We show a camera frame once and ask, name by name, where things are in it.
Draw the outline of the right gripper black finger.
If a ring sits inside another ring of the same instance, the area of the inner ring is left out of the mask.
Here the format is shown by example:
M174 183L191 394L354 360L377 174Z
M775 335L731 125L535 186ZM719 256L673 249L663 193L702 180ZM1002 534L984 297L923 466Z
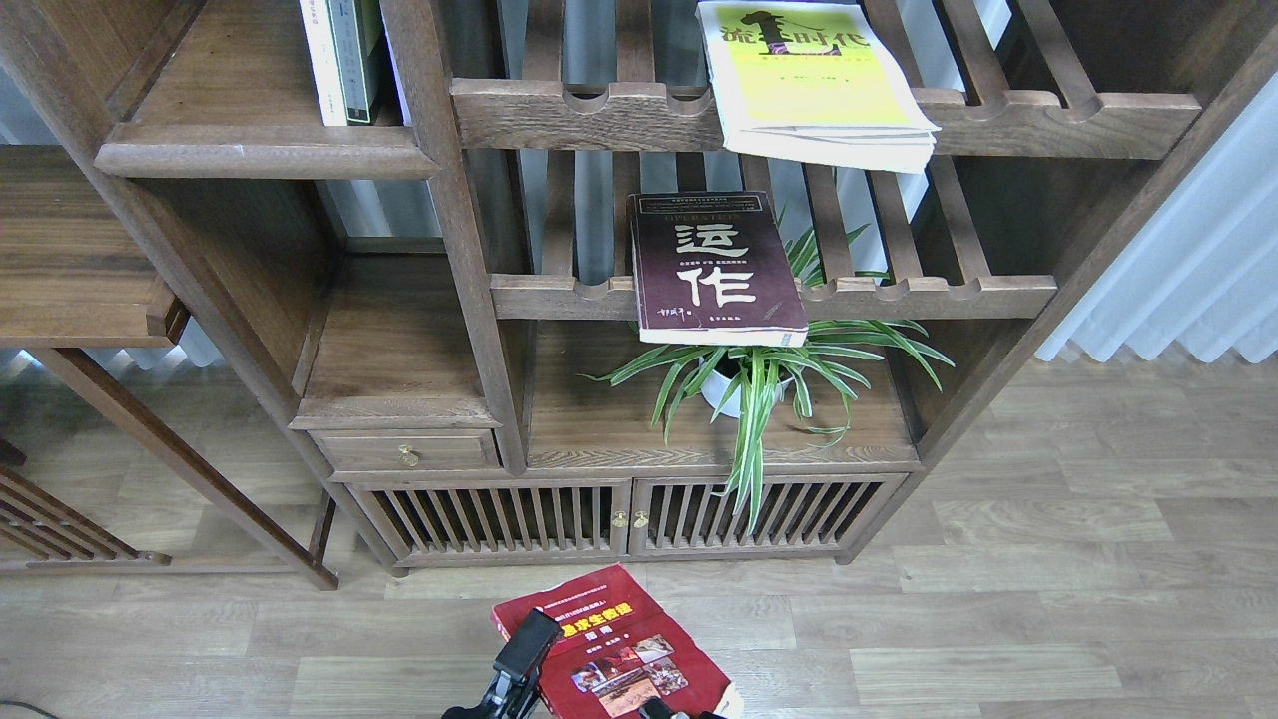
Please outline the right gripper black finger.
M714 710L704 711L684 711L675 710L662 699L647 699L642 706L639 706L639 716L645 719L688 719L688 718L723 718L720 710L725 709L725 704L720 704Z

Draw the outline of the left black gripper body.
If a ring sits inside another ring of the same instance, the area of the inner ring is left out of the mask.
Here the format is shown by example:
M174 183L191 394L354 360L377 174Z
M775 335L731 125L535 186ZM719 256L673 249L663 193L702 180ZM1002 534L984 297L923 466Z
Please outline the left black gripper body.
M529 718L539 699L537 677L497 672L482 701L474 708L452 706L443 719L452 718Z

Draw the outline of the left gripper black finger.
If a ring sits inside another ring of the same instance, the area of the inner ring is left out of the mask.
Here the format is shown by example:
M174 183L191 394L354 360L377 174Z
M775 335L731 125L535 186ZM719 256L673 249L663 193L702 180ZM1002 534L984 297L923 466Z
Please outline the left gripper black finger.
M541 609L529 610L498 651L495 669L515 682L538 682L544 660L562 636L562 627L553 617Z

